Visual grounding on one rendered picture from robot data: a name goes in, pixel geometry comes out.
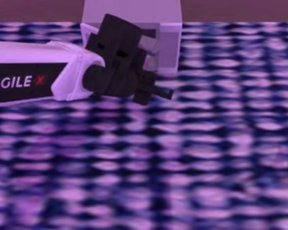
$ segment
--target red x letter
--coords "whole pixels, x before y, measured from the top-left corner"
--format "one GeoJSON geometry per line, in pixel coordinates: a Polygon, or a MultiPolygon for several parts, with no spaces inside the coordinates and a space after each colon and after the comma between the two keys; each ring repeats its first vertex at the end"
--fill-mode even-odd
{"type": "Polygon", "coordinates": [[[44,84],[44,75],[38,75],[37,78],[35,78],[35,85],[43,85],[44,84]]]}

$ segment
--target background wall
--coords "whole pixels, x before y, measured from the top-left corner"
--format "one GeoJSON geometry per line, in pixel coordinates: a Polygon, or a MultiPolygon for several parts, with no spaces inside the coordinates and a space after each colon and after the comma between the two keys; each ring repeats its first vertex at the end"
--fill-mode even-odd
{"type": "MultiPolygon", "coordinates": [[[[185,22],[288,21],[288,0],[181,0],[185,22]]],[[[0,21],[79,21],[83,0],[0,0],[0,21]]]]}

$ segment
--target patterned tablecloth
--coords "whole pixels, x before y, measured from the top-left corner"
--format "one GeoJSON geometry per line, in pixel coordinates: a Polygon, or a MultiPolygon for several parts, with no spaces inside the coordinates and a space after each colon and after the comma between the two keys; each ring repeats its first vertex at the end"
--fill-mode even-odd
{"type": "MultiPolygon", "coordinates": [[[[78,24],[0,40],[81,43],[78,24]]],[[[147,107],[0,108],[0,230],[288,230],[288,23],[185,24],[147,107]]]]}

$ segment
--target gray object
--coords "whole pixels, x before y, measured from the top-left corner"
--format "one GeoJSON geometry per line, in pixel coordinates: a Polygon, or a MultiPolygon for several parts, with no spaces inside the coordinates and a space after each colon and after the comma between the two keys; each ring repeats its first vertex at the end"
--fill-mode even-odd
{"type": "MultiPolygon", "coordinates": [[[[149,70],[177,73],[182,30],[180,0],[85,0],[82,23],[99,28],[106,13],[144,29],[140,46],[152,55],[147,61],[149,70]]],[[[89,32],[83,26],[81,30],[85,43],[89,32]]]]}

